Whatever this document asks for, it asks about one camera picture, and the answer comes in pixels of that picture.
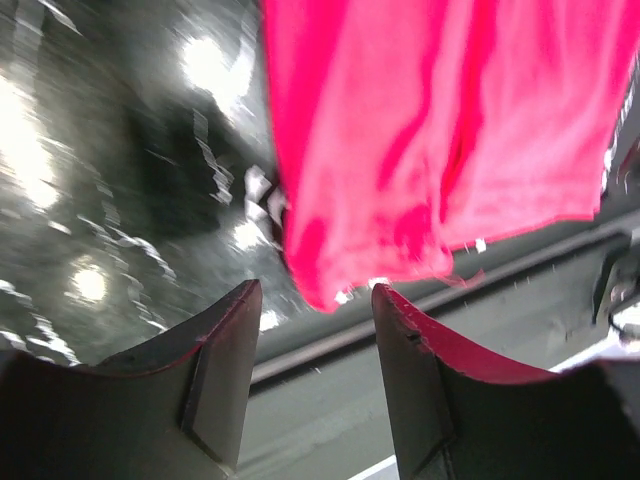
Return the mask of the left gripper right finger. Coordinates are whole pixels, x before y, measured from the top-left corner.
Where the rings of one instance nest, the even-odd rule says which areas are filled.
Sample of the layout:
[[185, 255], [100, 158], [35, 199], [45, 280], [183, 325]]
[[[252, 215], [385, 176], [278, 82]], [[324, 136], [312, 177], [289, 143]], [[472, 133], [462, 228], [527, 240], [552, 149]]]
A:
[[639, 364], [553, 373], [499, 355], [391, 287], [372, 293], [403, 479], [635, 479]]

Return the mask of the pink t shirt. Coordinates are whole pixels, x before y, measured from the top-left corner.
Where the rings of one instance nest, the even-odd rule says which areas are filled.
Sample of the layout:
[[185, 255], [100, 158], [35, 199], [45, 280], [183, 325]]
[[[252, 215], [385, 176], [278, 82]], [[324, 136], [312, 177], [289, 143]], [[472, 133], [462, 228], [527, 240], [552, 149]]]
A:
[[284, 257], [331, 312], [374, 279], [599, 212], [635, 1], [267, 1]]

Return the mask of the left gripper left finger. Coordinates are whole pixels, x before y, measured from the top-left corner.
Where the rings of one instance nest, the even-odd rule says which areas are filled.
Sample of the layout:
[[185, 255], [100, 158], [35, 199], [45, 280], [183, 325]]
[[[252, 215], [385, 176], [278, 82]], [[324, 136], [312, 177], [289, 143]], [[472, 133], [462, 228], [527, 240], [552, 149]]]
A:
[[1, 354], [5, 479], [230, 479], [262, 289], [247, 280], [183, 323], [95, 366]]

